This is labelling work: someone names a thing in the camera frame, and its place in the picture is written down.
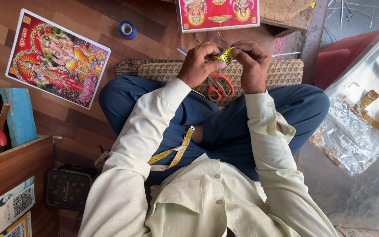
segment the man's left hand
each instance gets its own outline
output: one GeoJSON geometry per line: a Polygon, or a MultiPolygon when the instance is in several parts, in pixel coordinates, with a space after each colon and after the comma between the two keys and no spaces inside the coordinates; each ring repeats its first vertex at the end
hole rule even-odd
{"type": "Polygon", "coordinates": [[[204,42],[189,50],[177,78],[190,88],[200,85],[210,73],[226,67],[224,61],[205,62],[205,56],[218,55],[219,53],[217,44],[213,42],[204,42]]]}

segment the fingernail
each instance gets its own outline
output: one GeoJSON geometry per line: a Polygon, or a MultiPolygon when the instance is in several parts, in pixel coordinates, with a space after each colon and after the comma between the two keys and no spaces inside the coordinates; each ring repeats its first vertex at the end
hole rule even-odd
{"type": "Polygon", "coordinates": [[[216,63],[216,65],[217,65],[217,67],[218,67],[219,69],[223,69],[223,68],[226,67],[226,62],[224,62],[224,61],[215,60],[214,62],[216,63]]]}
{"type": "Polygon", "coordinates": [[[239,51],[240,51],[240,49],[234,48],[234,49],[232,49],[232,51],[230,51],[230,53],[232,54],[233,57],[235,57],[236,55],[238,55],[239,51]]]}

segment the cream shirt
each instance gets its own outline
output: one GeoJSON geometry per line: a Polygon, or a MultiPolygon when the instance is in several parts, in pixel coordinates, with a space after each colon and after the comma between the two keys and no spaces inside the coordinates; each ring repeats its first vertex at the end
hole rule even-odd
{"type": "Polygon", "coordinates": [[[221,237],[228,228],[237,237],[337,237],[297,171],[288,146],[295,129],[276,112],[267,92],[245,95],[252,152],[264,192],[234,166],[203,154],[153,188],[147,212],[147,162],[190,91],[175,78],[137,101],[92,185],[79,237],[221,237]]]}

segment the qr code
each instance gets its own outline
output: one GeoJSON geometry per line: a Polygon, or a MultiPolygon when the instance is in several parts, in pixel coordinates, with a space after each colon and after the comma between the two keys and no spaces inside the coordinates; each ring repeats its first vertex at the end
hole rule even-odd
{"type": "Polygon", "coordinates": [[[17,226],[15,229],[10,231],[10,233],[6,237],[22,237],[21,231],[20,231],[20,226],[17,226]]]}
{"type": "Polygon", "coordinates": [[[32,205],[32,189],[26,189],[13,199],[14,218],[32,205]]]}

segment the knee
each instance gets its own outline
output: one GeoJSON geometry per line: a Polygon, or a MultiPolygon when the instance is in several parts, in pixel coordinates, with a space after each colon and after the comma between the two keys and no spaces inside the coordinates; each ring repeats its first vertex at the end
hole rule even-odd
{"type": "Polygon", "coordinates": [[[104,105],[113,98],[129,91],[131,82],[127,76],[119,76],[110,80],[101,90],[99,94],[99,104],[104,105]]]}
{"type": "Polygon", "coordinates": [[[311,97],[311,101],[313,103],[312,107],[316,110],[316,112],[323,116],[323,118],[327,115],[330,108],[330,100],[327,94],[320,88],[305,85],[309,92],[309,96],[311,97]]]}

